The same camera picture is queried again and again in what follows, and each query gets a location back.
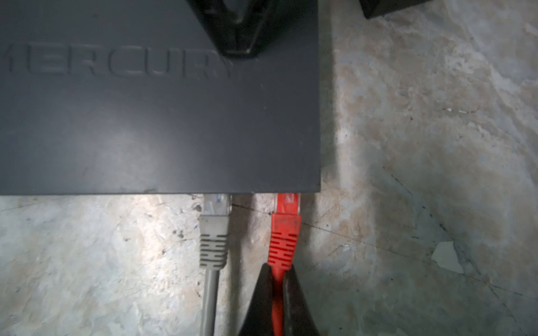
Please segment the black power adapter with cable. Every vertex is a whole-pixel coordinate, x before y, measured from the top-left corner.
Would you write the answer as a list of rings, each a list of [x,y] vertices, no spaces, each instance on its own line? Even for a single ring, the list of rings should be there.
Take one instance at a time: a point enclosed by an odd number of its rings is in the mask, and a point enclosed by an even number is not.
[[[429,0],[360,0],[366,19],[376,18],[428,2]]]

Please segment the black network switch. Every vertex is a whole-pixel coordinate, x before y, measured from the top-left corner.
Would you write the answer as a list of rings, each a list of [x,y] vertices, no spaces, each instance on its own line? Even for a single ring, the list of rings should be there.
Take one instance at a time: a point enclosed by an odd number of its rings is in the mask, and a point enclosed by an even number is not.
[[[1,194],[316,193],[316,1],[3,1]]]

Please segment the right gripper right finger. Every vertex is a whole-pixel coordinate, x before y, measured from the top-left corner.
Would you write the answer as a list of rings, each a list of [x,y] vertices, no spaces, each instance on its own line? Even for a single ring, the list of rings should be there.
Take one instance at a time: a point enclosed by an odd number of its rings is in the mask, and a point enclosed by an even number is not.
[[[294,266],[284,275],[282,294],[283,335],[320,336]]]

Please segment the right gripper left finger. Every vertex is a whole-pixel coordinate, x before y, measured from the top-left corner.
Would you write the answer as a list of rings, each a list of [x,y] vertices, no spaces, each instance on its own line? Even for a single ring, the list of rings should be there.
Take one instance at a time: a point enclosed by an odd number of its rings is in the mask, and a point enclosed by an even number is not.
[[[252,294],[245,320],[239,336],[274,336],[273,320],[273,275],[271,267],[264,263]]]

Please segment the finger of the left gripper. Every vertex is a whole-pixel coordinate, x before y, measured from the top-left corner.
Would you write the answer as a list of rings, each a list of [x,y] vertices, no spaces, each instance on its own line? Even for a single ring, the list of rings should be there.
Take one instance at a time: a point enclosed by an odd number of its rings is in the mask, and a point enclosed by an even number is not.
[[[219,54],[231,59],[256,56],[279,1],[246,1],[232,11],[224,1],[189,1]]]

